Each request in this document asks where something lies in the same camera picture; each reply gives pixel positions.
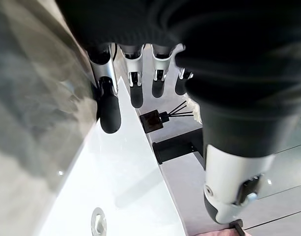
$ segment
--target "robotic hand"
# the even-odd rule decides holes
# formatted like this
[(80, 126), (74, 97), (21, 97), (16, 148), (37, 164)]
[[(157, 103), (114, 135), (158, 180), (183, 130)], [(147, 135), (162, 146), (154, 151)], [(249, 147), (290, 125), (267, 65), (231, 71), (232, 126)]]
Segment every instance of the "robotic hand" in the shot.
[(257, 198), (301, 112), (301, 2), (56, 2), (88, 53), (101, 93), (97, 118), (109, 133), (119, 128), (120, 114), (106, 45), (121, 45), (131, 89), (138, 88), (135, 107), (142, 104), (142, 45), (153, 45), (155, 97), (163, 93), (173, 48), (185, 45), (175, 61), (190, 72), (186, 92), (204, 124), (205, 206), (215, 222), (235, 220)]

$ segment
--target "black cable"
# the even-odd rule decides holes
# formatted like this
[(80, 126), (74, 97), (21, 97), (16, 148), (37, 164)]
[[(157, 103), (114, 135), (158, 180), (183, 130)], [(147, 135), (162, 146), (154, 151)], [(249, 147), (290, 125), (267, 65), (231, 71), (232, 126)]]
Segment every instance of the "black cable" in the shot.
[(116, 54), (117, 54), (117, 44), (114, 44), (115, 49), (114, 49), (114, 55), (113, 55), (113, 61), (115, 60)]
[(181, 107), (179, 110), (176, 110), (175, 112), (173, 112), (173, 113), (170, 113), (171, 115), (173, 115), (173, 114), (175, 114), (175, 113), (177, 113), (178, 111), (180, 111), (180, 110), (182, 110), (183, 108), (185, 108), (186, 107), (186, 105), (185, 106), (183, 106), (183, 107)]
[(169, 114), (171, 114), (172, 112), (174, 112), (176, 109), (178, 109), (180, 106), (182, 106), (184, 103), (186, 103), (186, 101), (182, 102), (179, 106), (177, 106), (176, 108), (174, 108), (171, 112), (169, 112)]
[(193, 117), (194, 115), (180, 115), (180, 116), (174, 116), (174, 115), (169, 115), (169, 117)]
[(183, 114), (190, 114), (193, 112), (181, 112), (181, 113), (173, 113), (173, 115), (183, 115)]

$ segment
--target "white surface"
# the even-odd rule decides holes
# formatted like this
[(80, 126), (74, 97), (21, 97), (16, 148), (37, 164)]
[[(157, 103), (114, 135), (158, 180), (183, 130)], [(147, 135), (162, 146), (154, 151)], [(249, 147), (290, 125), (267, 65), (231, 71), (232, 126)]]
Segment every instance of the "white surface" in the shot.
[(301, 213), (255, 227), (247, 232), (252, 236), (301, 236)]
[(301, 211), (301, 186), (261, 198), (250, 204), (240, 216), (247, 229), (298, 211)]
[(118, 96), (121, 128), (112, 135), (99, 123), (92, 128), (39, 236), (91, 236), (96, 207), (108, 236), (185, 235), (122, 80)]

